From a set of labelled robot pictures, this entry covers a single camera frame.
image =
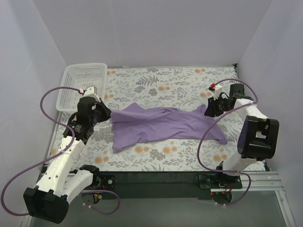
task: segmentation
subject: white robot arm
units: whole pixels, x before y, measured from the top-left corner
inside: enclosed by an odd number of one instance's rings
[[[214,96],[208,99],[206,116],[220,116],[224,111],[253,103],[252,98],[245,96],[244,85],[232,84],[229,96],[222,92],[220,85],[211,85]],[[237,151],[221,163],[222,170],[235,170],[238,173],[225,173],[238,176],[250,164],[272,158],[276,150],[279,122],[269,119],[255,105],[236,110],[244,122],[239,136]]]
[[[83,92],[79,100],[78,111],[68,121],[68,125],[75,132],[75,140],[67,151],[53,159],[45,174],[36,183],[34,188],[27,188],[24,200],[28,212],[38,217],[60,223],[67,214],[70,202],[86,187],[98,183],[95,166],[83,166],[76,175],[66,182],[66,178],[78,154],[83,150],[89,137],[98,122],[109,119],[110,110],[96,95],[97,89],[89,87]],[[71,142],[72,135],[69,129],[63,133],[59,151],[62,151]]]

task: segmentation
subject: floral tablecloth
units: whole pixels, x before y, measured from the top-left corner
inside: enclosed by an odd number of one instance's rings
[[[226,78],[236,78],[234,68],[150,68],[150,69],[110,69],[104,103],[110,109],[122,110],[136,102],[144,109],[154,107],[176,107],[183,111],[193,111],[201,104],[207,105],[212,95],[210,84]],[[223,91],[229,93],[232,82],[223,84]],[[70,117],[60,113],[60,121],[67,123]],[[219,122],[228,138],[227,145],[215,140],[203,142],[200,157],[202,162],[215,168],[222,160],[228,159],[237,150],[237,139],[242,129],[241,118],[232,113]],[[64,128],[56,128],[50,149],[57,152]],[[72,169],[84,164],[95,165],[101,171],[203,171],[196,159],[199,140],[165,140],[140,143],[115,154],[112,151],[113,132],[111,122],[95,126],[86,147],[77,157]],[[247,168],[262,171],[262,162]]]

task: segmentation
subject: white wall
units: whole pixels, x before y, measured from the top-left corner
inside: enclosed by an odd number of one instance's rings
[[[271,0],[34,0],[67,64],[237,63]]]
[[[239,62],[239,77],[258,94],[258,107],[280,121],[275,156],[297,226],[303,226],[303,2],[273,0]]]
[[[66,63],[31,0],[2,0],[0,7],[0,189],[16,173],[41,161],[54,124],[42,115],[40,98],[60,85]],[[56,116],[56,94],[45,101]],[[39,170],[17,178],[5,196],[15,212],[24,212],[23,192]],[[0,226],[20,226],[22,217],[0,206]]]

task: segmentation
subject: white basket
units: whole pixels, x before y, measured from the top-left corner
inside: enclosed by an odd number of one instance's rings
[[[107,65],[104,63],[75,64],[66,67],[61,86],[82,88],[95,86],[97,95],[104,100],[107,83]],[[56,103],[58,111],[70,114],[77,112],[77,104],[82,95],[77,91],[60,89]]]

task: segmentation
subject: purple cloth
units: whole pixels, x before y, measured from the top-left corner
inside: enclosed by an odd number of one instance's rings
[[[185,112],[171,107],[144,110],[137,103],[132,103],[122,111],[112,110],[110,116],[114,131],[113,151],[118,153],[138,142],[199,140],[214,122],[212,117],[204,116],[205,111],[205,104],[192,112]],[[218,125],[209,131],[205,139],[227,144],[227,138]]]

